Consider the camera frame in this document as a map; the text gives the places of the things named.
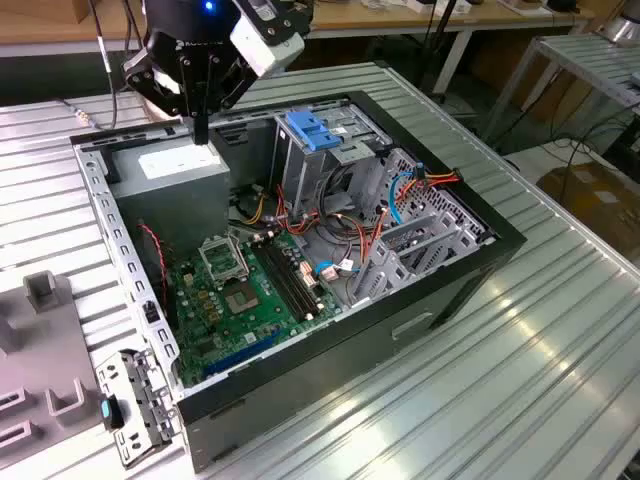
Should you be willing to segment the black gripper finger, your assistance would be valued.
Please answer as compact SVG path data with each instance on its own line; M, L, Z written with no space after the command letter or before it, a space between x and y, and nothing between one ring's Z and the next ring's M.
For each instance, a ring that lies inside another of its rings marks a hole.
M209 56L204 110L200 117L201 145L209 141L209 118L233 107L256 80L256 73L241 56L232 61L213 54Z
M123 64L126 84L170 116L180 116L201 144L201 96L194 62L175 47L145 47Z

